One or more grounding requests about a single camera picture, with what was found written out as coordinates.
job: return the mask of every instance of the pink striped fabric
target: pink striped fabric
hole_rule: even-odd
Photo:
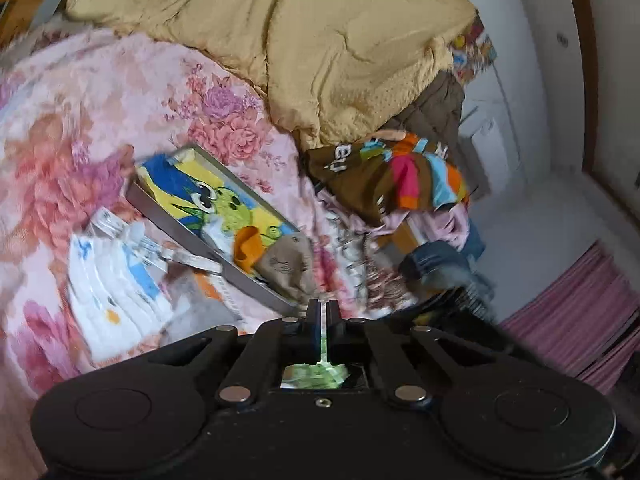
[[[502,324],[550,365],[608,392],[640,343],[640,329],[613,349],[640,301],[599,243]]]

